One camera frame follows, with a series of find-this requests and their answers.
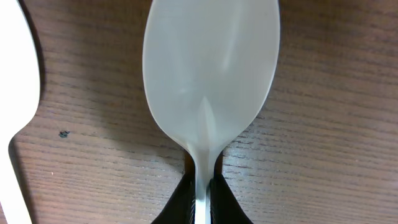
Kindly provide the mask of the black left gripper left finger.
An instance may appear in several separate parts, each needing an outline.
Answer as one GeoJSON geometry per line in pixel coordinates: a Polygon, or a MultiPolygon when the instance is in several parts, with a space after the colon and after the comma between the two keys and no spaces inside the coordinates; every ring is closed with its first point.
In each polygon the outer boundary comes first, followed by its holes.
{"type": "Polygon", "coordinates": [[[194,221],[195,175],[186,173],[151,224],[193,224],[194,221]]]}

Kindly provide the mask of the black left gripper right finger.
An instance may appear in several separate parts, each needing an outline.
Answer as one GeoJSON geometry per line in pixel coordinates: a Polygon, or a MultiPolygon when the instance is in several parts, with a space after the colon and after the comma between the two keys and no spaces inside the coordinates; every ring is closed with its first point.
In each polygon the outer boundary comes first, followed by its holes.
{"type": "Polygon", "coordinates": [[[210,182],[210,203],[212,224],[253,224],[222,174],[216,174],[210,182]]]}

